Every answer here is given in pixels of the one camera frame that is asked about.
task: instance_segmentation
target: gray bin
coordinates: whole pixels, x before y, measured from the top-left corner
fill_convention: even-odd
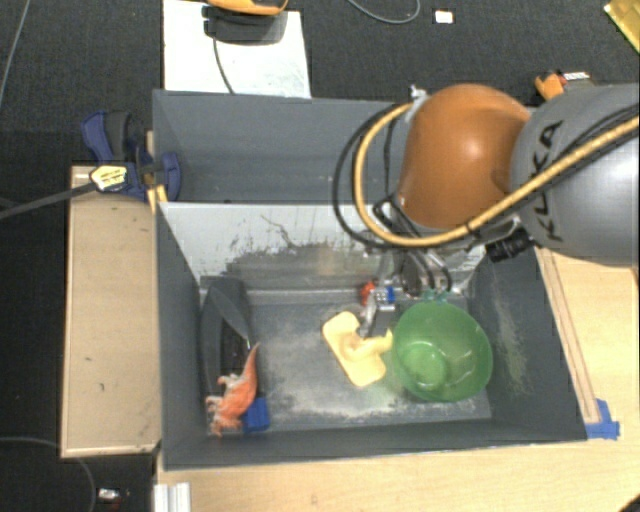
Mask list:
[[[532,251],[483,260],[451,298],[492,343],[485,391],[434,404],[411,399],[392,371],[364,389],[346,379],[320,329],[355,304],[376,256],[337,224],[329,184],[344,142],[383,106],[155,93],[156,151],[176,151],[185,171],[180,202],[161,205],[157,222],[166,469],[586,439]],[[405,135],[399,126],[396,164]],[[380,159],[370,160],[371,175],[381,176]],[[287,173],[297,176],[292,187]],[[381,191],[374,181],[371,197]],[[342,208],[358,227],[353,210]],[[265,433],[222,440],[207,435],[196,349],[202,284],[220,273],[247,286],[272,416]]]

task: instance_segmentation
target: blue block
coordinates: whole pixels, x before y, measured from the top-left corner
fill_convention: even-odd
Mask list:
[[[264,432],[271,425],[267,401],[264,397],[257,397],[242,417],[242,430],[245,434]]]

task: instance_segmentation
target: wooden table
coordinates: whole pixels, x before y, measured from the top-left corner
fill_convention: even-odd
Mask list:
[[[74,184],[86,171],[74,169]],[[159,441],[151,230],[141,203],[72,202],[64,456]],[[637,281],[629,270],[539,257],[583,414],[597,414],[593,393],[605,399],[621,422],[618,441],[172,473],[159,464],[158,481],[190,482],[195,512],[619,510],[640,493]]]

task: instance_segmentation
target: white paper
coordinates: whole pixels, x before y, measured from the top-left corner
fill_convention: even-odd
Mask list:
[[[204,3],[164,0],[164,88],[229,92],[204,33]],[[310,98],[300,13],[286,12],[285,34],[276,44],[246,46],[218,41],[224,72],[236,93]]]

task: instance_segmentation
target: clamp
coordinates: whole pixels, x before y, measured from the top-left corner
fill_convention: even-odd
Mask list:
[[[163,153],[160,162],[154,162],[131,114],[99,110],[84,119],[80,128],[85,145],[99,164],[91,180],[100,192],[146,202],[149,188],[164,185],[169,201],[178,198],[182,171],[177,155]]]

